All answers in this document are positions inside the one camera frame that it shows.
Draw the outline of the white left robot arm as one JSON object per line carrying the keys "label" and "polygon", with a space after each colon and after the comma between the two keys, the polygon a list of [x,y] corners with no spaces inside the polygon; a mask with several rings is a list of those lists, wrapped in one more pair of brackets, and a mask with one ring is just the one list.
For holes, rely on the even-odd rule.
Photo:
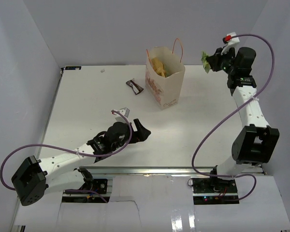
{"label": "white left robot arm", "polygon": [[133,122],[137,130],[125,122],[115,122],[72,152],[44,159],[26,158],[11,179],[22,206],[36,203],[45,194],[63,190],[101,194],[100,185],[85,166],[106,159],[126,144],[144,142],[151,131],[138,119]]}

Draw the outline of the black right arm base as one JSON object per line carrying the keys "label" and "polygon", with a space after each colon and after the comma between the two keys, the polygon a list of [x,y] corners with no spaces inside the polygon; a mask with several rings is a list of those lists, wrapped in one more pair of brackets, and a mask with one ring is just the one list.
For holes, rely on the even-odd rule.
{"label": "black right arm base", "polygon": [[215,182],[210,178],[190,178],[187,185],[192,189],[194,205],[239,204],[234,180]]}

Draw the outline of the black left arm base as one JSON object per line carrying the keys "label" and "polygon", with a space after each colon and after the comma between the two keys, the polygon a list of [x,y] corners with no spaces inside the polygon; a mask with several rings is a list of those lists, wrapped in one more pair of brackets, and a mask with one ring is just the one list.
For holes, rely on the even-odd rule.
{"label": "black left arm base", "polygon": [[97,192],[98,194],[106,194],[108,188],[108,179],[106,178],[94,178],[89,181],[81,181],[68,184],[67,187],[64,187],[63,192],[66,194],[77,194],[77,193],[89,193]]}

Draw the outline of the green snack packet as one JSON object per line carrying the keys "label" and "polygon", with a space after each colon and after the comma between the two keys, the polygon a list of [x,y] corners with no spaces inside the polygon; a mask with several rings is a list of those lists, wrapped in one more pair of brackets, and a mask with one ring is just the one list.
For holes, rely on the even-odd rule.
{"label": "green snack packet", "polygon": [[204,68],[206,73],[209,73],[209,71],[211,70],[211,66],[210,66],[209,62],[207,61],[208,57],[210,57],[210,56],[205,51],[202,51],[201,62],[203,64],[203,68]]}

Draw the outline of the white paper bag orange handles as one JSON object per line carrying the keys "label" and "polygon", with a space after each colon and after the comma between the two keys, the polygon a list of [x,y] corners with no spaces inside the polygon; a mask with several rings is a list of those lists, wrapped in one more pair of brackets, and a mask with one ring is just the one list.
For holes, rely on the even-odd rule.
{"label": "white paper bag orange handles", "polygon": [[[174,106],[179,96],[184,80],[185,66],[182,56],[178,56],[173,49],[165,46],[153,47],[146,51],[145,85],[154,97],[161,110]],[[162,77],[155,73],[149,60],[157,57],[171,73],[169,77]]]}

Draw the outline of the brown kettle chips bag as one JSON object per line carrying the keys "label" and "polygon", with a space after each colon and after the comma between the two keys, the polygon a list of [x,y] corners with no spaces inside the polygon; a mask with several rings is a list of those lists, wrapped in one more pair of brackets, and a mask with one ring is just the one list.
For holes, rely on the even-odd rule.
{"label": "brown kettle chips bag", "polygon": [[166,66],[157,57],[150,59],[149,62],[157,75],[165,78],[171,75]]}

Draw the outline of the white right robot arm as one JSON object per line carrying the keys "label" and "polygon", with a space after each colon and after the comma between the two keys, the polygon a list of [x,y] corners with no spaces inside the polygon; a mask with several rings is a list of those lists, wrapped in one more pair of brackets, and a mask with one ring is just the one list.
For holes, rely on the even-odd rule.
{"label": "white right robot arm", "polygon": [[207,57],[211,70],[224,71],[228,75],[230,90],[242,122],[242,130],[232,144],[231,156],[218,165],[209,179],[209,188],[219,193],[226,187],[225,180],[231,180],[250,166],[268,163],[280,133],[272,128],[262,113],[256,98],[257,85],[250,74],[256,52],[252,48],[241,47],[238,51],[230,48],[227,52],[218,48]]}

